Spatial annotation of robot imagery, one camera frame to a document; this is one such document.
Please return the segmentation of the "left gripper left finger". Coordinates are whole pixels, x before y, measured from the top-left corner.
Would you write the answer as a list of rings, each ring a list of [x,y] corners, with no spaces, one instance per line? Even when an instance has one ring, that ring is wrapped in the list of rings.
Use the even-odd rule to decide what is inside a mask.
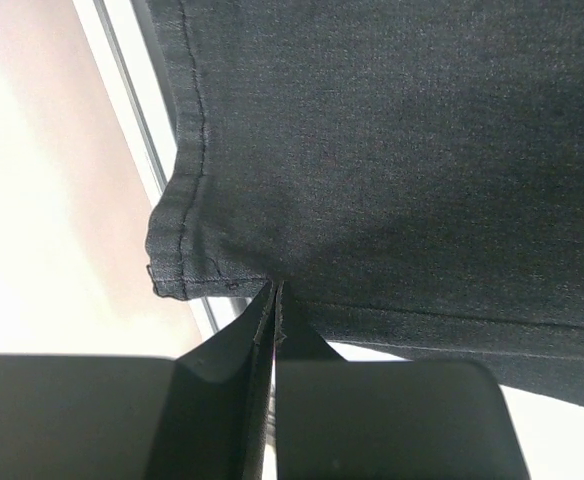
[[[0,479],[257,479],[275,288],[177,358],[0,355]]]

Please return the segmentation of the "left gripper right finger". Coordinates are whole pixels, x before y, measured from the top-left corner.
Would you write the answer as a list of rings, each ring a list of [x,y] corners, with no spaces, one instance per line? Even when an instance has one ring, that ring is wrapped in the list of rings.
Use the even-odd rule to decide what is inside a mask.
[[[281,479],[526,479],[504,396],[467,361],[348,361],[276,292]]]

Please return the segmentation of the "black trousers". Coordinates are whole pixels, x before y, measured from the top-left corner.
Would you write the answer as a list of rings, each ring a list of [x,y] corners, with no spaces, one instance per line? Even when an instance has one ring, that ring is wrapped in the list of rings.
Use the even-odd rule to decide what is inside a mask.
[[[584,1],[151,1],[157,295],[584,406]]]

